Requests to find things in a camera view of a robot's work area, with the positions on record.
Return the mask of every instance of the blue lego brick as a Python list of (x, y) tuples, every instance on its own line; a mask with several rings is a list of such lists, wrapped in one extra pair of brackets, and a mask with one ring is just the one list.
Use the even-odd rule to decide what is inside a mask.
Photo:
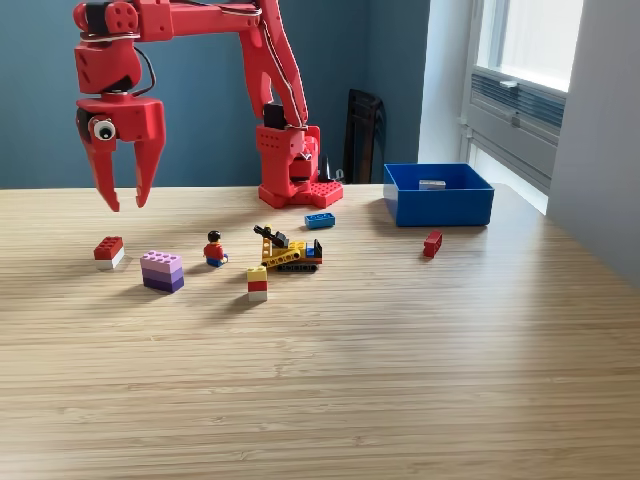
[(307, 215), (304, 217), (304, 223), (309, 230), (317, 228), (333, 227), (336, 224), (336, 217), (331, 213), (319, 213), (318, 215)]
[[(420, 180), (446, 182), (446, 190), (420, 190)], [(398, 227), (484, 226), (491, 221), (494, 189), (466, 163), (384, 166), (384, 198)]]
[(143, 278), (142, 283), (147, 288), (153, 288), (154, 290), (161, 290), (167, 293), (175, 293), (184, 287), (184, 277), (180, 277), (173, 283), (160, 282), (152, 278)]
[[(224, 254), (224, 258), (227, 259), (227, 263), (229, 261), (229, 255), (227, 255), (226, 253)], [(216, 260), (214, 258), (207, 258), (207, 263), (209, 265), (211, 265), (212, 267), (217, 267), (220, 268), (222, 265), (224, 265), (224, 263), (222, 263), (221, 260)]]

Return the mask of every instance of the red robotic arm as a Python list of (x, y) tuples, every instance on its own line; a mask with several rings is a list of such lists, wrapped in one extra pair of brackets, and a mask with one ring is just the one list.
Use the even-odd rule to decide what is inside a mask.
[[(96, 186), (112, 210), (120, 205), (114, 191), (111, 154), (116, 141), (134, 142), (137, 203), (147, 201), (165, 144), (164, 109), (144, 98), (150, 88), (131, 90), (142, 68), (135, 42), (175, 36), (236, 32), (243, 48), (245, 76), (262, 154), (260, 197), (280, 208), (313, 204), (326, 208), (342, 198), (342, 186), (318, 177), (320, 131), (308, 127), (300, 73), (284, 33), (277, 0), (210, 5), (194, 0), (131, 0), (78, 5), (73, 17), (82, 30), (75, 49), (80, 91), (100, 95), (77, 102), (77, 125), (93, 169)], [(271, 86), (283, 105), (274, 105)]]

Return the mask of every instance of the purple lego brick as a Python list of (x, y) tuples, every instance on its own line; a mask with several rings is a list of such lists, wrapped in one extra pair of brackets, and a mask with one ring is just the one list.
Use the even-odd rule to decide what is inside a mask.
[(173, 273), (182, 268), (182, 257), (180, 255), (151, 250), (142, 256), (140, 266), (146, 270)]
[(182, 268), (176, 270), (173, 273), (163, 273), (157, 270), (142, 269), (142, 278), (148, 278), (150, 280), (157, 280), (164, 283), (175, 283), (178, 279), (184, 277), (184, 271)]
[(161, 290), (167, 293), (175, 293), (184, 287), (184, 277), (180, 277), (173, 283), (159, 282), (158, 280), (152, 280), (151, 278), (143, 278), (142, 283), (145, 287), (153, 288), (154, 290)]

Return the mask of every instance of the yellow lego vehicle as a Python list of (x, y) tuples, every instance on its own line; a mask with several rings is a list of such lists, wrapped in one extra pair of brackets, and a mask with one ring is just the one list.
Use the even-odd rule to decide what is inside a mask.
[(262, 237), (262, 265), (279, 272), (315, 272), (322, 264), (322, 246), (315, 240), (313, 246), (294, 242), (280, 232), (271, 231), (271, 225), (253, 229)]

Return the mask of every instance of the red shirt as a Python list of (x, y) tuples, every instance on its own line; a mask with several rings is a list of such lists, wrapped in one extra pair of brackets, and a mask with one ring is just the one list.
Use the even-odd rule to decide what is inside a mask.
[(222, 245), (219, 243), (210, 243), (204, 247), (204, 256), (214, 260), (223, 260), (224, 250), (222, 249)]

